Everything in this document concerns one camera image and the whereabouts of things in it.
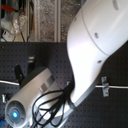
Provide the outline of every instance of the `wire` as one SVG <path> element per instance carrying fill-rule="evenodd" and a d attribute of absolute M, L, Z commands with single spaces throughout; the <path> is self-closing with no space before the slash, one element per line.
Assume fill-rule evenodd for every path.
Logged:
<path fill-rule="evenodd" d="M 23 36 L 23 33 L 22 33 L 22 31 L 21 31 L 21 36 L 22 36 L 22 39 L 23 39 L 23 42 L 25 42 L 25 39 L 24 39 L 24 36 Z"/>
<path fill-rule="evenodd" d="M 0 83 L 3 83 L 3 84 L 11 84 L 11 85 L 17 85 L 17 86 L 19 86 L 19 83 L 14 83 L 14 82 L 4 81 L 4 80 L 0 80 Z"/>
<path fill-rule="evenodd" d="M 7 40 L 6 40 L 6 39 L 4 39 L 3 37 L 1 37 L 1 39 L 3 39 L 5 42 L 7 42 Z"/>
<path fill-rule="evenodd" d="M 96 88 L 104 88 L 103 85 L 97 85 Z M 116 89 L 128 89 L 126 86 L 107 86 L 108 88 L 116 88 Z"/>
<path fill-rule="evenodd" d="M 72 102 L 69 103 L 69 99 L 70 99 L 70 94 L 73 89 L 74 89 L 74 77 L 72 79 L 72 82 L 65 89 L 47 92 L 47 93 L 41 95 L 39 98 L 37 98 L 32 106 L 33 125 L 31 126 L 31 128 L 35 128 L 37 125 L 42 126 L 42 128 L 43 128 L 49 123 L 53 127 L 58 127 L 62 123 L 62 120 L 63 120 L 66 101 L 68 102 L 69 106 L 71 107 Z M 57 96 L 53 99 L 49 99 L 48 101 L 41 103 L 40 105 L 38 105 L 37 109 L 35 110 L 35 104 L 38 102 L 38 100 L 40 100 L 44 96 L 47 96 L 50 94 L 56 94 L 56 93 L 61 93 L 61 94 L 59 94 L 59 96 Z M 53 101 L 56 101 L 56 102 L 49 109 L 42 108 L 43 105 L 46 105 Z M 56 114 L 58 113 L 58 111 L 60 110 L 61 107 L 62 107 L 62 115 L 60 116 L 60 121 L 57 124 L 53 124 L 52 121 L 55 118 Z M 43 111 L 44 114 L 37 120 L 36 117 L 38 116 L 39 111 Z M 49 119 L 46 120 L 46 122 L 44 124 L 42 124 L 41 123 L 42 119 L 48 113 L 50 114 Z"/>
<path fill-rule="evenodd" d="M 15 39 L 16 39 L 16 36 L 14 36 L 14 38 L 13 38 L 13 41 L 12 41 L 12 42 L 14 42 L 14 41 L 15 41 Z"/>

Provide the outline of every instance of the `black cable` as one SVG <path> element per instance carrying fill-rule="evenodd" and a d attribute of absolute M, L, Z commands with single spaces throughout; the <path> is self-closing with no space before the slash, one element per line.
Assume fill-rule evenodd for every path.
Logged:
<path fill-rule="evenodd" d="M 16 39 L 16 36 L 14 36 L 14 38 L 13 38 L 13 41 L 12 41 L 12 42 L 14 42 L 14 41 L 15 41 L 15 39 Z"/>
<path fill-rule="evenodd" d="M 65 89 L 47 92 L 47 93 L 41 95 L 39 98 L 37 98 L 36 101 L 34 102 L 33 106 L 32 106 L 33 125 L 32 125 L 31 128 L 35 128 L 37 125 L 40 125 L 43 128 L 49 123 L 53 127 L 58 127 L 63 121 L 66 101 L 68 102 L 68 105 L 70 106 L 70 108 L 72 108 L 72 109 L 75 108 L 74 104 L 70 100 L 70 94 L 73 91 L 74 86 L 75 85 L 74 85 L 74 77 L 73 77 L 72 82 Z M 38 102 L 38 100 L 40 100 L 44 96 L 47 96 L 49 94 L 54 94 L 54 93 L 61 93 L 61 94 L 59 96 L 53 98 L 53 99 L 50 99 L 48 101 L 45 101 L 45 102 L 41 103 L 37 107 L 36 111 L 34 112 L 34 106 Z M 56 103 L 52 107 L 50 107 L 49 109 L 41 108 L 41 106 L 46 105 L 47 103 L 50 103 L 50 102 L 53 102 L 53 101 L 56 101 Z M 55 118 L 56 114 L 58 113 L 58 111 L 60 110 L 61 107 L 63 107 L 63 109 L 62 109 L 62 115 L 61 115 L 60 121 L 58 122 L 58 124 L 53 124 L 52 120 Z M 36 117 L 38 116 L 39 111 L 44 111 L 45 113 L 37 120 Z M 49 117 L 49 119 L 44 124 L 40 123 L 41 120 L 43 119 L 43 117 L 47 113 L 49 113 L 51 115 Z"/>
<path fill-rule="evenodd" d="M 1 39 L 3 39 L 5 42 L 8 42 L 6 39 L 4 39 L 3 37 L 1 37 Z"/>
<path fill-rule="evenodd" d="M 22 33 L 22 31 L 21 31 L 21 36 L 22 36 L 22 39 L 23 39 L 23 42 L 25 42 L 25 39 L 24 39 L 24 36 L 23 36 L 23 33 Z"/>

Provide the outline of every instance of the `white plastic casing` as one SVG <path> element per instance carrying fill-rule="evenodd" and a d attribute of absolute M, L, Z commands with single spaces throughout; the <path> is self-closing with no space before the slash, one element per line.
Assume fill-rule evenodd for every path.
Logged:
<path fill-rule="evenodd" d="M 128 39 L 127 0 L 88 0 L 68 32 L 68 55 L 75 77 L 75 103 L 94 82 L 105 60 Z"/>
<path fill-rule="evenodd" d="M 32 117 L 32 106 L 34 101 L 41 96 L 44 92 L 42 92 L 42 85 L 47 82 L 48 78 L 51 77 L 52 74 L 49 69 L 45 69 L 40 74 L 38 74 L 35 78 L 33 78 L 30 82 L 28 82 L 18 93 L 16 93 L 8 102 L 8 104 L 12 101 L 19 101 L 25 109 L 26 118 L 24 123 L 17 128 L 22 128 L 26 123 L 28 123 L 29 119 Z M 59 90 L 57 83 L 54 81 L 52 85 L 47 89 L 47 91 Z"/>

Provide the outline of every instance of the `white device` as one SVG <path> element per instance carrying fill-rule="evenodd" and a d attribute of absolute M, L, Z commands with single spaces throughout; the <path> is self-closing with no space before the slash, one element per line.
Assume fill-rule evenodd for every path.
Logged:
<path fill-rule="evenodd" d="M 127 14 L 127 0 L 87 0 L 71 23 L 67 49 L 75 80 L 75 88 L 70 98 L 76 107 L 95 88 L 97 84 L 95 82 L 106 59 L 127 41 Z M 43 70 L 12 97 L 6 105 L 5 115 L 8 115 L 9 104 L 18 101 L 22 110 L 24 109 L 26 118 L 18 126 L 10 125 L 21 128 L 29 121 L 32 117 L 33 102 L 43 93 L 40 88 L 45 82 L 47 83 L 50 76 L 51 73 L 48 69 Z M 59 89 L 56 82 L 50 87 L 52 88 L 50 91 Z M 56 118 L 61 116 L 61 109 Z M 66 119 L 71 112 L 72 110 L 66 103 L 64 118 Z"/>

